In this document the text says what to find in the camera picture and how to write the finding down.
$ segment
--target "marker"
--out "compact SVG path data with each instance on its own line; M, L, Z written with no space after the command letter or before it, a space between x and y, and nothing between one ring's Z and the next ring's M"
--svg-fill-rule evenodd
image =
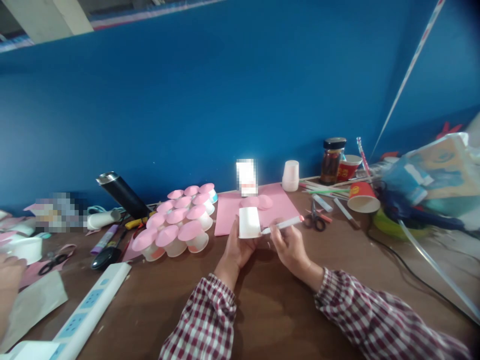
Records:
M301 223L303 220L304 220L304 217L303 217L302 215L300 215L300 216L295 216L295 217L292 217L292 218L289 219L289 220L285 220L285 221L283 221L283 222L278 223L276 226L277 226L280 230L282 230L282 229L288 228L289 226L299 224L299 223ZM263 230L263 231L261 232L261 234L262 234L262 235L270 234L270 228L267 227L265 230Z
M107 244L109 243L109 241L114 237L115 233L117 232L118 228L119 228L119 224L114 224L112 225L108 231L103 234L103 236L101 237L100 241L98 242L97 245L95 245L95 247L90 251L90 254L92 255L98 255L100 254L100 252L102 251L102 249L107 246Z
M307 191L309 194L330 194L330 193L349 193L350 189Z
M329 218L328 216L323 215L322 211L323 211L322 209L320 209L320 210L317 209L316 210L316 212L318 213L318 216L321 217L323 220L325 220L327 223L330 224L333 220L331 218Z
M333 194L320 194L321 196L326 196L328 198L332 198L332 199L340 199L340 200L345 200L345 201L348 201L349 199L347 199L346 197L340 197L338 196L337 194L333 193Z
M328 205L328 204L325 202L325 200L323 200L323 199L322 199L320 196L318 196L317 194L314 194L314 195L312 195L311 197L312 197L317 203L319 203L320 206L321 206L322 208L324 208L327 213L331 213L331 212L334 210L333 207L331 207L330 205Z
M340 208L341 212L343 213L343 215L345 215L345 217L348 219L348 221L353 225L353 227L357 230L360 230L360 225L358 222L355 221L355 219L352 217L352 215L350 215L350 213L347 211L346 208L344 208L344 206L340 203L340 201L338 199L333 199L333 201L335 202L335 204Z

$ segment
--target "person's hand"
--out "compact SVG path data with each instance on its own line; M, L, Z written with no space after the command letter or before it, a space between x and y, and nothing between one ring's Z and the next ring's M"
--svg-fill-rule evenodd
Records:
M239 217L235 216L230 235L226 241L225 252L221 257L214 274L230 290L234 290L240 269L245 266L257 248L259 239L239 239Z
M294 226L282 231L277 227L285 219L275 219L270 225L270 237L283 265L297 278L318 292L324 280L324 269L312 262L305 251L302 233Z
M0 253L0 343L7 332L9 316L19 294L20 280L27 268L27 261Z

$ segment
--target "person's left hand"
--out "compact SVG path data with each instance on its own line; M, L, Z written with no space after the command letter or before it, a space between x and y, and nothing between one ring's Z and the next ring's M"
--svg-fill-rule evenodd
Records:
M7 333L9 316L19 294L20 280L27 268L25 259L0 253L0 343Z
M239 217L235 216L226 241L225 252L214 271L215 276L232 291L237 283L240 270L250 259L259 243L259 238L239 239L239 222Z

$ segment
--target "black thermos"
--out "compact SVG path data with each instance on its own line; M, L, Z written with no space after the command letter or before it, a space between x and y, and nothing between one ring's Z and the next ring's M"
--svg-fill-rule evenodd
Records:
M96 181L112 198L119 203L134 219L142 219L150 213L149 208L130 186L115 172L110 171L100 175Z

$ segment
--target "white marker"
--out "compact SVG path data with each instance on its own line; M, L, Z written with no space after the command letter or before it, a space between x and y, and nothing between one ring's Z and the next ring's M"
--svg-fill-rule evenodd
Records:
M327 213L331 213L331 212L334 210L333 207L331 207L330 205L328 205L328 204L325 202L325 200L323 200L323 199L322 199L320 196L318 196L317 194L313 194L311 197L312 197L317 203L319 203L320 206L321 206L322 208L324 208Z
M333 201L335 202L335 204L340 208L341 212L343 213L343 215L345 215L345 217L348 219L348 221L353 225L353 227L357 230L360 229L360 225L358 222L355 221L355 219L352 217L352 215L350 215L350 213L347 211L346 208L344 208L344 206L340 203L340 201L338 199L333 199Z
M292 217L292 218L289 219L289 220L285 220L285 221L283 221L283 222L278 223L276 226L277 226L280 230L282 230L282 229L288 228L289 226L299 224L299 223L301 223L303 220L304 220L304 217L303 217L302 215L300 215L300 216L295 216L295 217ZM261 232L261 234L262 234L262 235L270 234L270 228L267 227L265 230L263 230L263 231Z

